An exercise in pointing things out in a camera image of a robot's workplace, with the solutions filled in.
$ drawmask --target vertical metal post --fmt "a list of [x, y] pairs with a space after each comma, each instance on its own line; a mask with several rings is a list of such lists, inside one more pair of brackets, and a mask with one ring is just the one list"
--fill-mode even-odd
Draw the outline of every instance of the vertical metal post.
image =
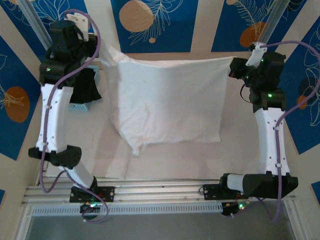
[[17, 0], [17, 3], [36, 36], [42, 43], [44, 49], [48, 50], [48, 48], [52, 45], [51, 38], [31, 2], [29, 0]]
[[265, 26], [258, 38], [260, 43], [268, 43], [272, 33], [274, 32], [279, 20], [284, 14], [290, 0], [274, 0], [276, 1], [273, 10], [270, 13], [268, 20], [265, 23]]

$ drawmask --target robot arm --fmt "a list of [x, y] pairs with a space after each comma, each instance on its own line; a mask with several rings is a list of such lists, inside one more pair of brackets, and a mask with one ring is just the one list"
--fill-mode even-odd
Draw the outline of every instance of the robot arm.
[[249, 60], [234, 58], [230, 77], [242, 79], [250, 88], [250, 102], [259, 131], [258, 174], [224, 174], [220, 179], [221, 188], [235, 190], [247, 197], [278, 198], [278, 168], [281, 168], [282, 197], [298, 186], [298, 178], [290, 176], [285, 142], [284, 123], [279, 125], [281, 164], [277, 162], [276, 123], [286, 108], [285, 93], [278, 88], [279, 77], [285, 56], [267, 52], [256, 43]]
[[[79, 68], [91, 54], [87, 49], [95, 47], [95, 41], [90, 41], [90, 37], [88, 37], [88, 19], [80, 14], [75, 17], [70, 14], [68, 16], [73, 21], [57, 21], [50, 28], [52, 46], [47, 51], [46, 58], [39, 68], [42, 93], [41, 128], [36, 145], [29, 149], [28, 154], [30, 157], [41, 159], [44, 131], [46, 130], [44, 159], [62, 171], [67, 171], [78, 184], [91, 189], [96, 185], [96, 179], [80, 161], [82, 155], [80, 147], [67, 145], [66, 139], [66, 115], [79, 74], [69, 77], [54, 91], [45, 129], [48, 98], [54, 85], [61, 77]], [[86, 24], [84, 33], [77, 27], [77, 23]]]

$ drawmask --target white cloth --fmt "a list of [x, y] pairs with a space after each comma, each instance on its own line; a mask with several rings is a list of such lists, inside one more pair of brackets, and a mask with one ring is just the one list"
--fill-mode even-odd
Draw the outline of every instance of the white cloth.
[[135, 60], [102, 43], [109, 117], [139, 154], [155, 143], [220, 142], [220, 125], [233, 57]]

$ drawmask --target light blue basket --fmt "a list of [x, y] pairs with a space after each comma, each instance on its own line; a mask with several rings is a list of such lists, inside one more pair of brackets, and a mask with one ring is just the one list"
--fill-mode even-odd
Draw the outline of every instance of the light blue basket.
[[[88, 69], [93, 69], [93, 71], [95, 72], [94, 75], [94, 81], [95, 81], [95, 85], [98, 85], [98, 82], [100, 80], [100, 75], [99, 75], [99, 67], [98, 66], [88, 66]], [[87, 103], [69, 103], [69, 110], [72, 111], [83, 111], [83, 112], [87, 112], [89, 111], [90, 107], [91, 107], [92, 102], [87, 102]]]

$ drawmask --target black cloth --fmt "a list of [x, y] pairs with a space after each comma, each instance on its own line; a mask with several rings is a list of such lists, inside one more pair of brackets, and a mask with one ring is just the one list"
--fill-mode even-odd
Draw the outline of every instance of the black cloth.
[[83, 69], [75, 80], [70, 103], [85, 104], [101, 99], [95, 83], [95, 71], [91, 68]]

